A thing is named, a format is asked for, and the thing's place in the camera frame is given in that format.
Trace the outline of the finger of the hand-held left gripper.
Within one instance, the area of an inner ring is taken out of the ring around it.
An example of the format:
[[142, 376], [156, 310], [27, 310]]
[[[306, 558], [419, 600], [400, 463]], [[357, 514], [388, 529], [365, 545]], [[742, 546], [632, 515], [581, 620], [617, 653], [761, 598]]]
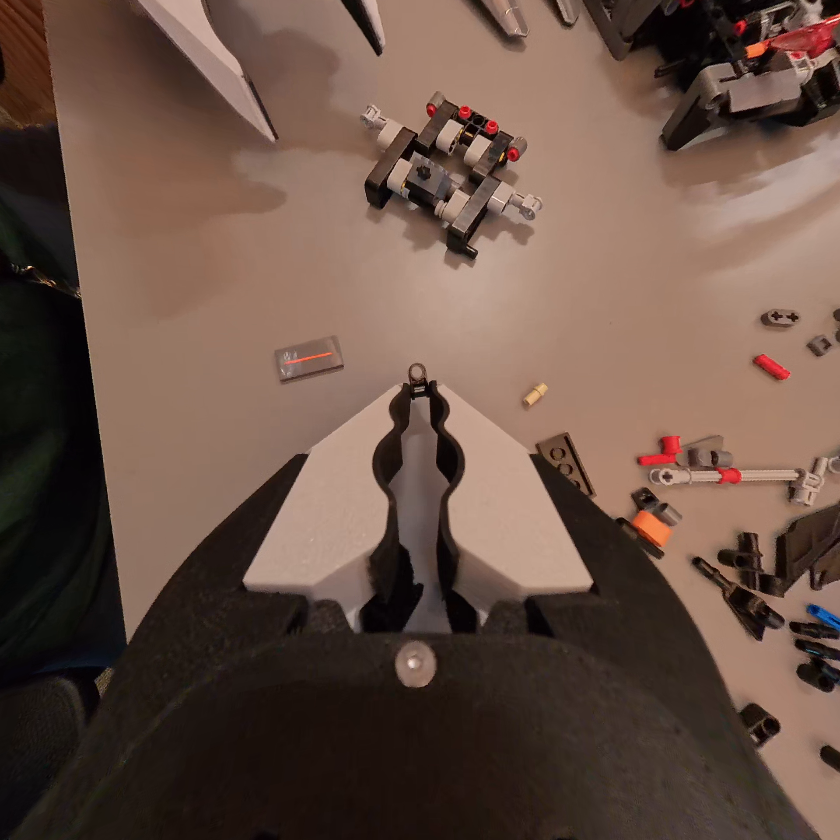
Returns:
[[236, 113], [269, 142], [278, 136], [252, 80], [218, 37], [204, 1], [138, 1], [163, 34]]
[[385, 48], [385, 32], [377, 2], [343, 0], [341, 3], [375, 54], [382, 56]]

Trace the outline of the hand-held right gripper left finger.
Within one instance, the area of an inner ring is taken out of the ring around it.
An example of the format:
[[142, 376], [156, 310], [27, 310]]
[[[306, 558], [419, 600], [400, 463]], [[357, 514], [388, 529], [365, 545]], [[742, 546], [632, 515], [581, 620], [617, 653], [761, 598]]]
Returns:
[[311, 448], [245, 573], [251, 592], [338, 603], [353, 628], [401, 632], [422, 594], [391, 482], [412, 404], [396, 385]]

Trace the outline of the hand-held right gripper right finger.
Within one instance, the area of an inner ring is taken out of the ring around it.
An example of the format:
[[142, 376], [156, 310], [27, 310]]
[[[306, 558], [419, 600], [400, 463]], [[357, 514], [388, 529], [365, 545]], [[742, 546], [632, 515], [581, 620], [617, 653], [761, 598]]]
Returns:
[[529, 451], [446, 385], [427, 387], [437, 436], [437, 576], [453, 633], [473, 634], [498, 602], [593, 586]]

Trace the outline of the small black grey lego subassembly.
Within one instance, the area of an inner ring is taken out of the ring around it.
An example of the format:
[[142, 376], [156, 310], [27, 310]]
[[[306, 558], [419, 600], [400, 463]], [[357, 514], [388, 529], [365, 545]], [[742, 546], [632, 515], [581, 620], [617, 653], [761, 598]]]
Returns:
[[531, 222], [543, 208], [540, 197], [520, 193], [499, 173], [521, 159], [526, 139], [441, 91], [426, 104], [427, 122], [415, 132], [385, 117], [374, 104], [360, 115], [376, 134], [380, 158], [364, 182], [368, 204], [383, 209], [394, 196], [434, 215], [446, 234], [447, 250], [474, 259], [471, 240], [489, 215], [516, 210]]

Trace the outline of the black flat lego plate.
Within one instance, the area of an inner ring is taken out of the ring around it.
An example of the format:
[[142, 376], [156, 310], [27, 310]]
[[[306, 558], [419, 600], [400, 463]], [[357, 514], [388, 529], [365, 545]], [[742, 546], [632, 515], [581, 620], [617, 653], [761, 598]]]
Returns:
[[571, 436], [560, 433], [536, 445], [537, 452], [588, 498], [595, 498], [595, 489], [588, 477]]

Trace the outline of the orange and black lego piece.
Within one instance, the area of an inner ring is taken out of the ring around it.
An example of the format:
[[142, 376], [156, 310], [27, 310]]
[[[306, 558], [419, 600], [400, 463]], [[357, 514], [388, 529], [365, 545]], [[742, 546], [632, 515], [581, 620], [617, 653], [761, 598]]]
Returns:
[[633, 519], [615, 518], [614, 522], [650, 557], [660, 560], [665, 556], [665, 546], [674, 528], [683, 521], [683, 516], [646, 487], [636, 489], [631, 493], [631, 499], [636, 507]]

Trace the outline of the grey orange-striped lego wing panels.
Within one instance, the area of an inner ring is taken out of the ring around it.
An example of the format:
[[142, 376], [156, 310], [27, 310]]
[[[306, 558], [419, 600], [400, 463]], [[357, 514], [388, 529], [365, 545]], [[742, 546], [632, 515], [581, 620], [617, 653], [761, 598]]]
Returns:
[[[489, 15], [504, 36], [509, 39], [525, 39], [529, 25], [519, 1], [478, 1], [478, 6]], [[582, 9], [582, 1], [553, 1], [560, 23], [564, 28], [576, 26]]]

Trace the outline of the grey lego tile red line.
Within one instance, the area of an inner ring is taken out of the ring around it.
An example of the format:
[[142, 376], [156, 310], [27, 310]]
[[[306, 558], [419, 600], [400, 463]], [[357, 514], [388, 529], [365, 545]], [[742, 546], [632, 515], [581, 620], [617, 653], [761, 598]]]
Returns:
[[340, 340], [334, 334], [277, 349], [275, 362], [281, 384], [341, 371], [344, 367]]

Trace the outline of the red and grey lego connector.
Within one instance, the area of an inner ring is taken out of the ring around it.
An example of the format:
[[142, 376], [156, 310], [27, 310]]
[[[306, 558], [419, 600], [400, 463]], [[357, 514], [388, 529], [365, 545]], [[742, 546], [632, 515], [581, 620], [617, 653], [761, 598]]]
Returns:
[[732, 453], [724, 448], [720, 435], [699, 438], [684, 443], [680, 436], [664, 436], [659, 441], [660, 452], [637, 457], [639, 466], [678, 466], [688, 469], [717, 469], [733, 466]]

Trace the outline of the pile of black lego pieces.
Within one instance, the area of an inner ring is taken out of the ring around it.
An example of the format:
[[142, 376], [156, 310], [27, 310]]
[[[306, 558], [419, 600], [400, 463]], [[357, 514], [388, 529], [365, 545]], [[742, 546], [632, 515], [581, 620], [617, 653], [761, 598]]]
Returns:
[[788, 621], [769, 602], [781, 599], [802, 578], [813, 593], [838, 582], [839, 506], [837, 503], [795, 518], [775, 541], [775, 567], [763, 567], [760, 538], [741, 532], [733, 549], [718, 553], [718, 566], [696, 557], [692, 566], [721, 594], [745, 633], [762, 642], [768, 632], [788, 628], [805, 659], [797, 678], [823, 693], [838, 691], [838, 615], [809, 604], [808, 621]]

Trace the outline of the long grey lego axle assembly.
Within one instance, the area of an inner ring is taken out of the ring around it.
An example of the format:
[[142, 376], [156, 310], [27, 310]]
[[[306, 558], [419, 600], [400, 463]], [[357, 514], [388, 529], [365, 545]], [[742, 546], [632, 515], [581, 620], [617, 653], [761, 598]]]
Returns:
[[648, 479], [660, 487], [692, 485], [731, 485], [745, 483], [779, 483], [788, 487], [789, 502], [802, 508], [811, 508], [821, 493], [827, 474], [837, 475], [839, 457], [818, 457], [810, 469], [738, 469], [718, 467], [713, 469], [688, 469], [664, 467], [652, 469]]

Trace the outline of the large lego vehicle model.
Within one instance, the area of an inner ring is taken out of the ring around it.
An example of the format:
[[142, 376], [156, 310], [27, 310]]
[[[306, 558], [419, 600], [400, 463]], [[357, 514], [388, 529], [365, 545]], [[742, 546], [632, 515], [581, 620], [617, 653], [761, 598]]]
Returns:
[[839, 12], [829, 1], [587, 1], [616, 60], [655, 47], [682, 91], [660, 139], [678, 151], [738, 122], [804, 127], [839, 110]]

